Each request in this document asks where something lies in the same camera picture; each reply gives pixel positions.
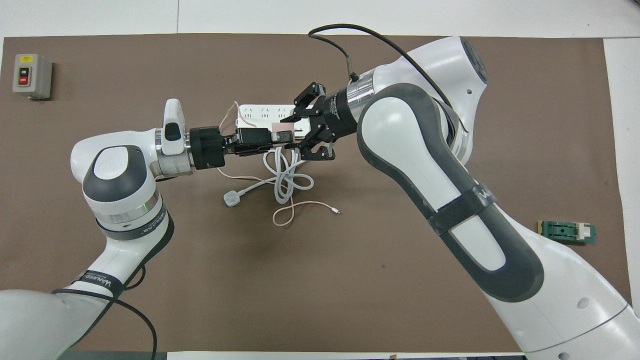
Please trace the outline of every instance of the green terminal block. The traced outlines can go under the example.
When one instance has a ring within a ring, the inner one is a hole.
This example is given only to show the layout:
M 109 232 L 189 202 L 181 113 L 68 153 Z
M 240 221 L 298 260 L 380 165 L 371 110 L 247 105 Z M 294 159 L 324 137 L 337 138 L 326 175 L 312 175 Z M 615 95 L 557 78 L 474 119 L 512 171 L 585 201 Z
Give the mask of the green terminal block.
M 539 221 L 538 234 L 556 241 L 596 242 L 596 227 L 587 222 Z

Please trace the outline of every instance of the coiled white cable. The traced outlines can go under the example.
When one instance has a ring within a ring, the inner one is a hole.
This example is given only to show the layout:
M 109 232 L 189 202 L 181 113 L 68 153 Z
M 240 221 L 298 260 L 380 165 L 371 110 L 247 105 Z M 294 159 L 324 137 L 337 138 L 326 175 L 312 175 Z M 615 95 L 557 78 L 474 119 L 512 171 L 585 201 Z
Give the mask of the coiled white cable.
M 222 119 L 222 121 L 220 122 L 220 128 L 222 128 L 222 123 L 224 123 L 224 121 L 227 119 L 227 117 L 229 116 L 229 113 L 231 111 L 231 109 L 233 109 L 233 107 L 237 108 L 237 114 L 240 117 L 240 119 L 242 119 L 243 121 L 245 121 L 247 124 L 254 126 L 254 124 L 251 124 L 249 122 L 247 122 L 244 118 L 244 116 L 242 115 L 242 113 L 240 112 L 238 103 L 234 101 L 234 105 L 232 105 L 229 110 L 227 110 L 227 114 L 225 115 L 224 119 Z M 278 203 L 280 204 L 285 204 L 287 201 L 291 202 L 291 205 L 285 206 L 284 208 L 280 208 L 277 209 L 276 211 L 274 211 L 273 216 L 271 217 L 271 221 L 273 222 L 274 225 L 276 226 L 286 226 L 288 224 L 290 224 L 293 221 L 294 215 L 295 215 L 295 210 L 294 207 L 298 206 L 298 205 L 302 205 L 302 204 L 319 204 L 319 205 L 323 205 L 326 206 L 327 208 L 331 209 L 332 212 L 339 214 L 340 211 L 336 208 L 334 208 L 333 206 L 330 206 L 328 204 L 325 204 L 323 202 L 319 202 L 319 201 L 301 201 L 301 202 L 297 202 L 294 203 L 293 202 L 293 191 L 295 191 L 295 189 L 298 190 L 309 190 L 311 188 L 313 188 L 314 186 L 314 180 L 311 176 L 306 175 L 306 174 L 300 174 L 300 173 L 296 173 L 296 169 L 298 166 L 304 164 L 306 161 L 304 160 L 300 160 L 300 153 L 298 152 L 297 149 L 293 149 L 291 150 L 291 164 L 289 164 L 289 160 L 287 159 L 287 157 L 285 156 L 285 154 L 283 154 L 282 152 L 282 147 L 277 147 L 276 149 L 271 149 L 269 150 L 267 153 L 265 153 L 262 156 L 262 162 L 264 164 L 264 166 L 267 168 L 267 170 L 269 170 L 269 172 L 271 172 L 274 176 L 269 178 L 269 179 L 261 179 L 259 177 L 255 177 L 255 176 L 230 176 L 225 174 L 220 168 L 218 168 L 218 171 L 230 178 L 230 179 L 242 179 L 242 180 L 256 180 L 258 181 L 258 183 L 255 183 L 251 186 L 249 186 L 248 188 L 245 188 L 244 190 L 240 190 L 239 192 L 236 191 L 230 191 L 228 193 L 225 194 L 224 199 L 225 202 L 227 203 L 228 206 L 235 206 L 239 201 L 240 201 L 240 196 L 242 196 L 243 194 L 259 187 L 262 186 L 264 184 L 273 184 L 273 195 L 275 196 L 276 201 L 278 201 Z M 271 167 L 271 165 L 269 164 L 268 161 L 268 157 L 269 154 L 273 154 L 274 156 L 274 167 Z M 309 184 L 308 185 L 300 185 L 300 184 L 296 184 L 294 179 L 297 177 L 301 177 L 306 179 Z M 276 222 L 275 218 L 276 215 L 286 209 L 291 209 L 291 217 L 288 219 L 288 221 L 284 222 L 284 223 L 278 223 Z

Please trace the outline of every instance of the power outlet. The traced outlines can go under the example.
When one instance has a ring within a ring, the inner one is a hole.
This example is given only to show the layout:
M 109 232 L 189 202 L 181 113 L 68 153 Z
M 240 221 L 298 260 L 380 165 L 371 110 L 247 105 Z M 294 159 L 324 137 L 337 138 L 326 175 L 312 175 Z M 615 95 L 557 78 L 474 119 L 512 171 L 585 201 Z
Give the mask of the power outlet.
M 240 105 L 239 111 L 247 122 L 257 127 L 266 127 L 271 130 L 271 123 L 280 122 L 291 115 L 294 105 L 274 105 L 274 104 L 244 104 Z M 240 116 L 236 119 L 237 127 L 253 127 L 245 123 Z M 303 138 L 311 130 L 309 119 L 302 119 L 295 123 L 296 138 Z

